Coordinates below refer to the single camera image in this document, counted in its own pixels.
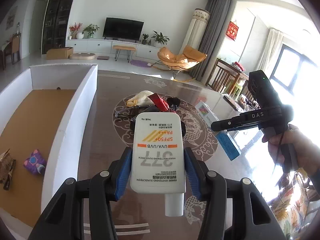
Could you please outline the person right hand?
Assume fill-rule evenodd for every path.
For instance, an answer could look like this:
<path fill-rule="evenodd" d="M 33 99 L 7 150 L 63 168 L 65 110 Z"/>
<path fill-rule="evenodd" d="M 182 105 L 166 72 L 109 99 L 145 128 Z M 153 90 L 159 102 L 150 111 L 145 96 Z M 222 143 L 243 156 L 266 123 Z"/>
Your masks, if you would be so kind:
<path fill-rule="evenodd" d="M 268 143 L 268 151 L 274 163 L 282 164 L 284 157 L 277 155 L 278 145 L 281 134 L 274 137 L 263 136 L 262 142 Z M 315 178 L 319 172 L 319 147 L 308 139 L 298 127 L 289 124 L 287 130 L 282 137 L 282 144 L 292 144 L 297 154 L 299 168 L 302 168 L 310 179 Z"/>

